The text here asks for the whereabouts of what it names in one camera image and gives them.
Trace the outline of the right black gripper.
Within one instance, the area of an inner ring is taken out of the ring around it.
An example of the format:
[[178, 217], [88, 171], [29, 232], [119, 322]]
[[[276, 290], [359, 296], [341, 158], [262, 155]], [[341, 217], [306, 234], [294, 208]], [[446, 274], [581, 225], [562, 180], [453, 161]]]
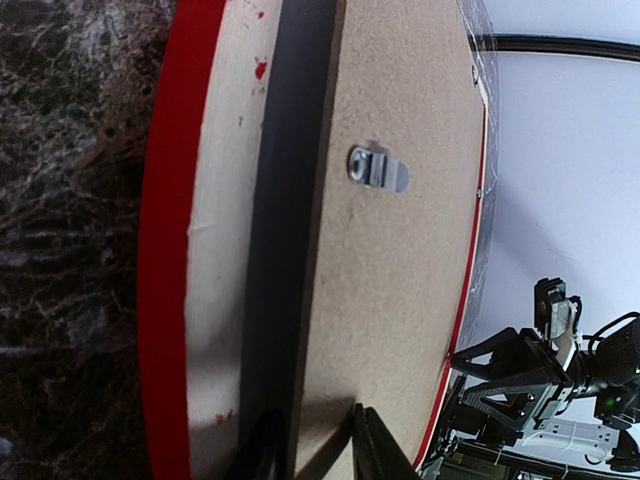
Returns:
[[462, 393], [457, 426], [480, 440], [546, 427], [572, 401], [596, 399], [594, 356], [578, 351], [564, 367], [534, 330], [513, 327], [456, 352], [451, 367], [481, 381]]

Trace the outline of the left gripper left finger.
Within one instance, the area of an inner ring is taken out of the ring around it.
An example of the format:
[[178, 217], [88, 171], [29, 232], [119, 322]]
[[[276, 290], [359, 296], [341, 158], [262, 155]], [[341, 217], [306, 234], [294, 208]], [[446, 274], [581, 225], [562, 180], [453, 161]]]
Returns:
[[284, 413], [279, 409], [264, 411], [239, 448], [223, 479], [284, 479], [285, 440]]

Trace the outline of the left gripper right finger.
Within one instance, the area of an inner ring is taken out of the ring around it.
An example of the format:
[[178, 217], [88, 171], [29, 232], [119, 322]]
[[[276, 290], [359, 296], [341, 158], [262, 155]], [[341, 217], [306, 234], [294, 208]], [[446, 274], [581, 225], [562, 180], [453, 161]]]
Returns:
[[354, 478], [357, 480], [419, 480], [379, 414], [355, 405], [352, 415]]

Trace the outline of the brown backing board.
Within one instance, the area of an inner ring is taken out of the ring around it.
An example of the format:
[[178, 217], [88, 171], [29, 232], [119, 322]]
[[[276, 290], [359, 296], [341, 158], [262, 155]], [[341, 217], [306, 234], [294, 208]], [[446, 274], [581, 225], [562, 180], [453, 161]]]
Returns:
[[336, 27], [295, 479], [352, 477], [358, 403], [417, 457], [465, 284], [482, 156], [484, 104], [456, 2], [342, 1]]

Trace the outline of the red wooden picture frame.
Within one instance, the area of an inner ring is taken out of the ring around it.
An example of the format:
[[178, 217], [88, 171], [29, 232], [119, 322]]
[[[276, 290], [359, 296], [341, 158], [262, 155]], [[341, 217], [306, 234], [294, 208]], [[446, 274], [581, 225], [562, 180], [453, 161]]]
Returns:
[[[298, 439], [312, 217], [342, 1], [182, 1], [164, 56], [145, 167], [138, 340], [153, 476], [223, 479], [264, 411]], [[465, 284], [417, 471], [442, 404], [484, 217], [484, 104]]]

